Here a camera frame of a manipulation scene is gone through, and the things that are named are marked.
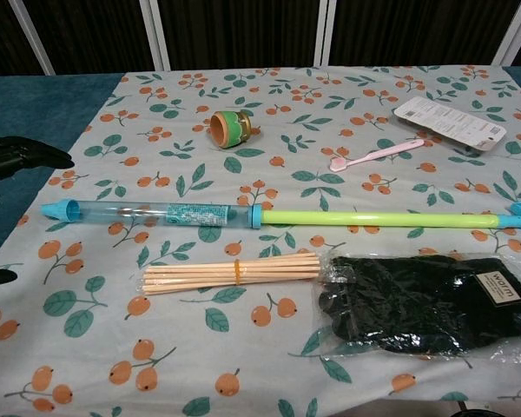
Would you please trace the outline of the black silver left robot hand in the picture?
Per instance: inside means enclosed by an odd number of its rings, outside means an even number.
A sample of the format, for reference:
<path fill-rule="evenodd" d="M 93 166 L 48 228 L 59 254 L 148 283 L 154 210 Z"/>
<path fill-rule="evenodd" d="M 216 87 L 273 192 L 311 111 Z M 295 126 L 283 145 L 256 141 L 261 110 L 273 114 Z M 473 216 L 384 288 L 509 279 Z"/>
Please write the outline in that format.
<path fill-rule="evenodd" d="M 74 165 L 67 152 L 46 143 L 23 136 L 0 137 L 0 181 L 21 169 L 68 169 Z"/>

